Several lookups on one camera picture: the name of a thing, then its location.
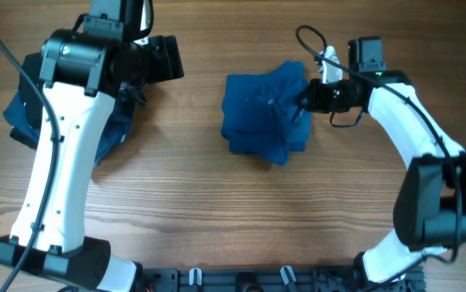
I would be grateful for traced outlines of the blue polo shirt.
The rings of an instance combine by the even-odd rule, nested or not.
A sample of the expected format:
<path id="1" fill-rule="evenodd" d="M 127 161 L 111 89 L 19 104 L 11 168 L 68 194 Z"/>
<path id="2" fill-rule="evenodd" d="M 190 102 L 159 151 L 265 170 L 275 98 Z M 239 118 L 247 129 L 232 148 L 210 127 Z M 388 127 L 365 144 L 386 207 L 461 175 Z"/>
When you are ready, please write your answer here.
<path id="1" fill-rule="evenodd" d="M 309 85 L 302 62 L 286 61 L 265 74 L 226 78 L 221 135 L 229 151 L 286 165 L 291 152 L 303 152 L 310 138 L 311 113 L 295 98 Z"/>

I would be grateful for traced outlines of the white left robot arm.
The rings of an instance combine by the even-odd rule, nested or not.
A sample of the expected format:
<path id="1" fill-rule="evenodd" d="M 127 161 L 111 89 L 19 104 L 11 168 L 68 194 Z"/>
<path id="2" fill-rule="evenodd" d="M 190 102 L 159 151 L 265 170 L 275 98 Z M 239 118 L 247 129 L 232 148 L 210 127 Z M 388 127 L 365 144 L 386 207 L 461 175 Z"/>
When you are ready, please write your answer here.
<path id="1" fill-rule="evenodd" d="M 41 133 L 23 207 L 0 237 L 0 265 L 89 291 L 139 291 L 142 266 L 85 234 L 85 203 L 118 93 L 183 77 L 177 39 L 122 41 L 60 29 L 41 57 Z"/>

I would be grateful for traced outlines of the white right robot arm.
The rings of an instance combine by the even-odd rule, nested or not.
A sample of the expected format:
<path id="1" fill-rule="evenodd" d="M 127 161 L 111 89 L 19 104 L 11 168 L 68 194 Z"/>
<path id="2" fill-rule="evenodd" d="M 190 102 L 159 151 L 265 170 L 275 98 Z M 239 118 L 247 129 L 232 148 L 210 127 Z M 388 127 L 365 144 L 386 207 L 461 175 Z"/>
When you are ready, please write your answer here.
<path id="1" fill-rule="evenodd" d="M 366 72 L 327 84 L 312 79 L 294 102 L 301 111 L 330 115 L 360 107 L 407 168 L 393 230 L 355 261 L 361 288 L 400 281 L 423 260 L 466 243 L 466 152 L 427 113 L 405 73 Z"/>

